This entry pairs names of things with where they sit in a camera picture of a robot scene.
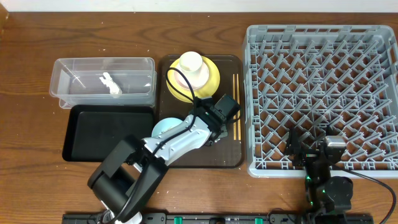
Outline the light blue bowl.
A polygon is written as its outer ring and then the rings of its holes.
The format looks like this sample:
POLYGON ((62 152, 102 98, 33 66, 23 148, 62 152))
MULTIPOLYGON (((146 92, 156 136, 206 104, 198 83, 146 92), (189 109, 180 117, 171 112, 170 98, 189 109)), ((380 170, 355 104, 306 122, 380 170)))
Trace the light blue bowl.
POLYGON ((179 118, 164 118, 160 120, 152 130, 152 137, 158 136, 176 126, 178 126, 183 121, 179 118))

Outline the white tissue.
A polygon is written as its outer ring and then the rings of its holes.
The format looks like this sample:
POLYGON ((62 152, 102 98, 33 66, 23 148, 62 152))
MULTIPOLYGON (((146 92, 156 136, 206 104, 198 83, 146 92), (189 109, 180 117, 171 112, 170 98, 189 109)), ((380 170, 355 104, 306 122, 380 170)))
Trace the white tissue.
POLYGON ((119 85, 113 81, 111 75, 108 72, 104 72, 103 76, 99 78, 102 84, 104 84, 108 89, 111 95, 121 95, 122 89, 119 85))

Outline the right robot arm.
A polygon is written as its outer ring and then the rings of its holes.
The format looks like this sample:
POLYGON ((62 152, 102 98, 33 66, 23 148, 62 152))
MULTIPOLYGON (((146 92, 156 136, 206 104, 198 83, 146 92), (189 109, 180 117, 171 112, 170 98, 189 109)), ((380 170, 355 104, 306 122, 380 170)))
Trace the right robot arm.
POLYGON ((327 135, 316 149, 305 148, 294 128, 290 129, 286 156, 306 172, 305 190, 310 208, 295 223, 347 223, 345 211, 351 209, 353 182, 348 177, 332 176, 330 167, 341 160, 346 149, 344 139, 327 135))

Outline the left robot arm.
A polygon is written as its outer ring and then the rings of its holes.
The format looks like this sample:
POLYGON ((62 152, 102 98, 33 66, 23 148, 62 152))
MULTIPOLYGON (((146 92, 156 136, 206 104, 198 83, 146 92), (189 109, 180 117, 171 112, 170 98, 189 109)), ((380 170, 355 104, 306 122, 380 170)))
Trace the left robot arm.
POLYGON ((228 95, 217 102, 194 98, 193 109, 175 127, 156 136, 120 141, 88 179, 88 186, 107 208, 101 223, 138 223, 171 163, 204 145, 212 145, 241 109, 228 95))

